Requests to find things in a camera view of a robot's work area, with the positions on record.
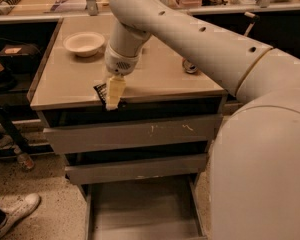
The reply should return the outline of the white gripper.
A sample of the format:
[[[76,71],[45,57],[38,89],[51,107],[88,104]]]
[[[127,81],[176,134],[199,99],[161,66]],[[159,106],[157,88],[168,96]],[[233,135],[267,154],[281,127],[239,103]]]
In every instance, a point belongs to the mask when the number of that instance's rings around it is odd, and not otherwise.
[[[120,55],[110,45],[107,45],[104,59],[107,71],[114,75],[108,78],[106,83],[106,109],[110,111],[118,108],[126,87],[125,78],[123,76],[133,72],[139,57]]]

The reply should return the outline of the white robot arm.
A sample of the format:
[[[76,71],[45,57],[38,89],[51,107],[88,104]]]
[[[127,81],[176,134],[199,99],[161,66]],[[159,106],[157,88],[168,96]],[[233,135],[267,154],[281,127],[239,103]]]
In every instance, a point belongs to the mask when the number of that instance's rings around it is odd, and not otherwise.
[[[166,3],[110,0],[108,70],[152,34],[242,102],[210,150],[212,240],[300,240],[300,59]]]

